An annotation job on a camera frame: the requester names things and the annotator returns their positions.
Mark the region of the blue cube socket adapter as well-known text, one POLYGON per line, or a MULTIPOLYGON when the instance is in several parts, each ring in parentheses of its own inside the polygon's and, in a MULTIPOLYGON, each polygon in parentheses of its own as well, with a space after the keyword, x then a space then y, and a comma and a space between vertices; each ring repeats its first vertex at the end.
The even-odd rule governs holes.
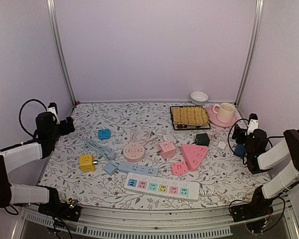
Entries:
POLYGON ((237 144, 234 150, 234 155, 243 158, 245 154, 245 149, 243 144, 237 144))

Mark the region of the small white charger plug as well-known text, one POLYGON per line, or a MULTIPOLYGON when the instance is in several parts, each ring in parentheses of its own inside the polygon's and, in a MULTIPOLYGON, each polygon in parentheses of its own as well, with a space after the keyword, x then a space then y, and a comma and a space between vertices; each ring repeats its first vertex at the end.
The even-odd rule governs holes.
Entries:
POLYGON ((218 143, 218 145, 217 145, 217 148, 218 148, 219 150, 225 150, 226 146, 227 146, 227 143, 226 143, 226 142, 220 141, 220 142, 218 143))

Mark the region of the light blue cube socket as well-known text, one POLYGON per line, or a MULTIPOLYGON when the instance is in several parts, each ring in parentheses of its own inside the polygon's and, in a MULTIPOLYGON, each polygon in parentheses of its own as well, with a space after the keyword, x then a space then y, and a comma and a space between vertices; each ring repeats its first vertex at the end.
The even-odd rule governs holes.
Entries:
POLYGON ((111 138, 111 131, 109 129, 100 129, 98 130, 98 139, 107 140, 111 138))

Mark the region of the dark green cube adapter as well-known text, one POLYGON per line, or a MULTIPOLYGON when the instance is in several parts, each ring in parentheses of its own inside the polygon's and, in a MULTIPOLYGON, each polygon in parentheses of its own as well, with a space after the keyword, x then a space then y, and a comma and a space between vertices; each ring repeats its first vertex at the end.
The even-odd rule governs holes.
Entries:
POLYGON ((195 136, 194 144, 201 146, 209 146, 210 138, 206 133, 200 133, 195 136))

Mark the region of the yellow cube socket adapter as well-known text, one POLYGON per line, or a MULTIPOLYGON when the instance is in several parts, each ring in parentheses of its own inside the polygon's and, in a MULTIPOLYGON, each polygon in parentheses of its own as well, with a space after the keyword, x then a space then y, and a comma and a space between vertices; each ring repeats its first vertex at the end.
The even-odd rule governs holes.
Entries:
POLYGON ((94 160, 92 154, 81 155, 80 156, 80 168, 83 172, 93 172, 96 170, 97 161, 94 160))

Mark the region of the pink triangular power strip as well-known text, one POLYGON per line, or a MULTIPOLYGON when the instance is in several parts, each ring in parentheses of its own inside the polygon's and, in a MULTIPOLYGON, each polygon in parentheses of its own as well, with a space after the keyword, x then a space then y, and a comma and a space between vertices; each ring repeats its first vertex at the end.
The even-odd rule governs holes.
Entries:
POLYGON ((208 146, 184 144, 181 152, 190 171, 196 171, 209 151, 208 146))

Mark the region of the small pink adapter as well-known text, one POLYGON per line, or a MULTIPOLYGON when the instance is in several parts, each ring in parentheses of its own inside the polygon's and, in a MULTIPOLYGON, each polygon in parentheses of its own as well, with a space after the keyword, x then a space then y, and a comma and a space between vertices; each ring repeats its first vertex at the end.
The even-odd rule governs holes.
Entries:
POLYGON ((187 164, 184 161, 172 164, 171 169, 174 176, 180 176, 188 173, 187 164))

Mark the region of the light blue power strip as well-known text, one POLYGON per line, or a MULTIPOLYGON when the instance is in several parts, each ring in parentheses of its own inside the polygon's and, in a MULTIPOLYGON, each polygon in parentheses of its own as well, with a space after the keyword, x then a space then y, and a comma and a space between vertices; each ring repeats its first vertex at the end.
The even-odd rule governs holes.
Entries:
POLYGON ((157 168, 133 164, 129 162, 120 162, 118 166, 118 170, 122 173, 132 172, 136 174, 153 176, 153 177, 156 177, 158 175, 157 168))

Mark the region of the round pink power socket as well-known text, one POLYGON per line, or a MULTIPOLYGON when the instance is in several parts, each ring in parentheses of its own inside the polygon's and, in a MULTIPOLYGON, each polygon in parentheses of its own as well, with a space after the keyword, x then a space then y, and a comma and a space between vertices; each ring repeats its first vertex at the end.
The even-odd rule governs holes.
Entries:
POLYGON ((123 155, 127 162, 140 162, 145 155, 145 148, 137 142, 131 142, 123 148, 123 155))

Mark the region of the white cube plug adapter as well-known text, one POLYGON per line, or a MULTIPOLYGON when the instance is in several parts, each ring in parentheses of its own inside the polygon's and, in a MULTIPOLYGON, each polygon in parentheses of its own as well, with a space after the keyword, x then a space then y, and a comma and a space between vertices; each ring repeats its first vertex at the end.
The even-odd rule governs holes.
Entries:
POLYGON ((163 139, 164 139, 164 141, 171 141, 169 135, 163 135, 163 139))

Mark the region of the pink cube socket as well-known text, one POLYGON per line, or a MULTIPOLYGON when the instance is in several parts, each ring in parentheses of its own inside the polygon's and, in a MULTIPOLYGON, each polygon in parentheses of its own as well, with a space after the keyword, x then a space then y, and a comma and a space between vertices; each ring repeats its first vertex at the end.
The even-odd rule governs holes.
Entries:
POLYGON ((160 156, 163 159, 169 159, 175 156, 176 148, 171 141, 164 141, 159 143, 160 146, 160 156))

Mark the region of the white multicolour power strip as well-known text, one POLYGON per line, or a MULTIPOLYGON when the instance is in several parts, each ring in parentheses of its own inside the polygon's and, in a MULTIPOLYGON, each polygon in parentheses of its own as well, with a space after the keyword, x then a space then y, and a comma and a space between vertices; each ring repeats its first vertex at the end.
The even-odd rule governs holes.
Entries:
POLYGON ((200 184, 128 173, 124 189, 149 196, 197 202, 199 200, 200 184))

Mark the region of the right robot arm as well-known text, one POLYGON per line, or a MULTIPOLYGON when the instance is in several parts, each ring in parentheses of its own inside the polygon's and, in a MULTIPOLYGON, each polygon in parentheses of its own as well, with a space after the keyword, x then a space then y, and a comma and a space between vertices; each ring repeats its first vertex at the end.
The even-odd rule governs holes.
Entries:
POLYGON ((273 200, 299 183, 299 129, 285 130, 279 136, 280 142, 267 148, 270 137, 259 129, 257 115, 250 114, 246 121, 246 128, 234 123, 227 137, 242 145, 237 156, 242 157, 252 174, 267 172, 286 159, 289 163, 273 179, 257 187, 250 202, 229 206, 236 222, 271 214, 273 200))

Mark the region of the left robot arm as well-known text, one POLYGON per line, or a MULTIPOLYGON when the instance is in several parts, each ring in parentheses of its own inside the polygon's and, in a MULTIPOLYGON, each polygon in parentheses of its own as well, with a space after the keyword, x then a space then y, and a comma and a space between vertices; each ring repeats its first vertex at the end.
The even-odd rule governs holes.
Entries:
POLYGON ((74 132, 72 117, 60 120, 57 104, 51 102, 35 118, 36 130, 31 139, 0 149, 0 208, 12 205, 39 204, 53 216, 64 212, 64 205, 55 188, 12 184, 8 174, 28 163, 48 157, 61 136, 74 132))

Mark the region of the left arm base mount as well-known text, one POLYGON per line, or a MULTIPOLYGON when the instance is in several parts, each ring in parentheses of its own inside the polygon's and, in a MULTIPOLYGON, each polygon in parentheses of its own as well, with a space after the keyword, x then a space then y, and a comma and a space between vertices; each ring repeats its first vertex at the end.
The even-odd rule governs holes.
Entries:
POLYGON ((38 212, 55 218, 78 222, 81 209, 75 199, 70 198, 62 202, 59 198, 50 198, 48 203, 39 205, 38 212))

